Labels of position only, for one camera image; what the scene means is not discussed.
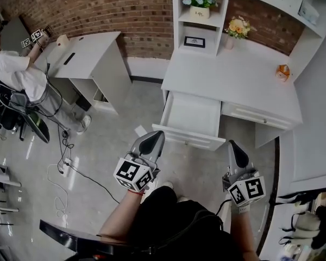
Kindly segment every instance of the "potted flowers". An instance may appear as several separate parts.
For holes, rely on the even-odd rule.
[[[216,0],[183,0],[185,5],[190,5],[190,16],[193,19],[207,20],[210,17],[210,7],[218,6]]]
[[[225,48],[232,49],[234,47],[234,38],[245,39],[250,30],[257,31],[256,28],[250,26],[250,22],[244,20],[243,17],[238,16],[238,18],[235,18],[235,16],[233,16],[232,20],[229,22],[228,28],[225,29],[226,33],[228,33]]]

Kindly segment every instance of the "white t-shirt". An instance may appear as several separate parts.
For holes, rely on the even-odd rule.
[[[39,100],[47,85],[43,71],[35,65],[28,67],[30,57],[15,51],[0,51],[0,80],[16,91],[25,90],[31,102]]]

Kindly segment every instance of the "shoe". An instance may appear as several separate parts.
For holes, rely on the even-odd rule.
[[[162,187],[169,187],[169,188],[171,188],[172,190],[174,190],[174,189],[173,189],[173,183],[172,183],[172,182],[169,182],[169,181],[164,182],[163,185],[162,185]]]
[[[178,203],[190,200],[188,197],[182,196],[178,199]]]
[[[80,132],[77,132],[78,135],[83,134],[89,127],[89,125],[91,124],[92,118],[89,115],[86,115],[83,117],[83,119],[81,120],[83,129]]]

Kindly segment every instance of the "gray pants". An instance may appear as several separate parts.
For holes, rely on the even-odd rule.
[[[32,104],[40,103],[37,107],[39,107],[43,113],[50,116],[58,109],[61,101],[62,98],[59,94],[47,84],[41,98],[38,101],[32,102]],[[80,132],[83,129],[82,123],[76,120],[71,111],[66,110],[65,102],[62,102],[59,111],[50,119],[58,122],[65,129],[71,129],[76,132]]]

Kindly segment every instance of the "flower pot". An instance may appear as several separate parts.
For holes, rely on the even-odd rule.
[[[191,6],[190,17],[194,20],[207,20],[210,17],[210,9]]]
[[[225,49],[231,50],[234,47],[235,38],[227,35],[226,43],[224,45]]]

